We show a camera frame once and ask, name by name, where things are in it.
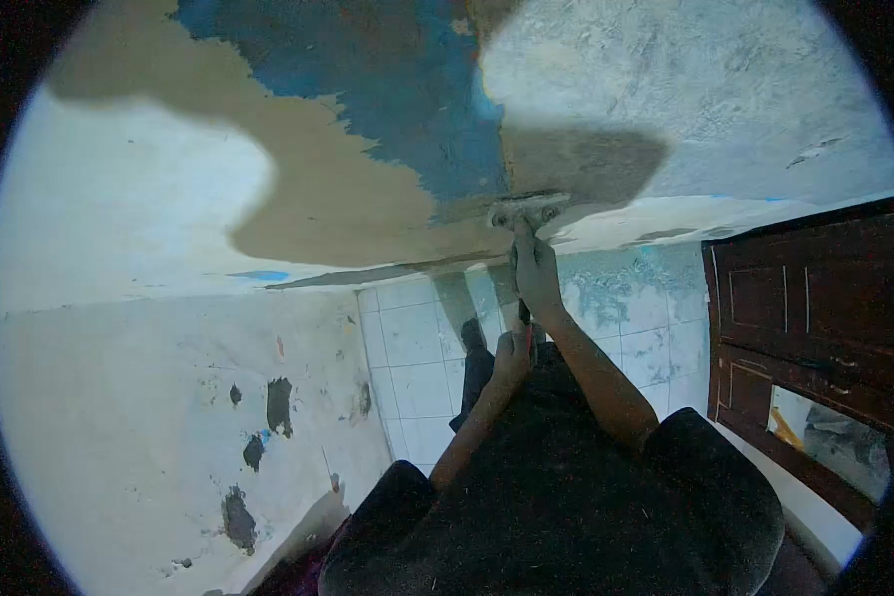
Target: hand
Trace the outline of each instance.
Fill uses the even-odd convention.
[[[510,389],[523,383],[530,372],[530,352],[527,348],[527,329],[518,319],[514,319],[510,331],[501,335],[497,342],[497,358],[494,360],[494,375],[490,382],[496,382]]]
[[[517,291],[530,312],[544,327],[552,327],[565,312],[560,295],[557,254],[549,244],[536,239],[530,224],[514,224],[517,251]]]

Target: dark shirt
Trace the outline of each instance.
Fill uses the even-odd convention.
[[[395,461],[339,535],[319,593],[751,594],[784,528],[761,472],[695,410],[634,457],[560,360],[531,375],[440,494]]]

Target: screw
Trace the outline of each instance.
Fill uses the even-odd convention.
[[[543,217],[543,223],[546,223],[549,220],[552,220],[556,216],[560,214],[560,210],[553,206],[543,207],[543,211],[541,212],[541,216]]]

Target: leg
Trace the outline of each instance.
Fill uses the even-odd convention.
[[[467,349],[467,357],[463,362],[463,399],[460,402],[460,413],[450,422],[453,432],[460,429],[474,409],[480,392],[494,374],[494,355],[487,350],[480,333],[480,324],[471,318],[463,325],[460,338]]]

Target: dark pants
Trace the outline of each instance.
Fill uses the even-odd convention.
[[[486,348],[474,348],[467,353],[463,361],[463,400],[460,402],[460,413],[450,422],[453,432],[460,430],[460,425],[470,416],[480,392],[494,374],[494,355]]]

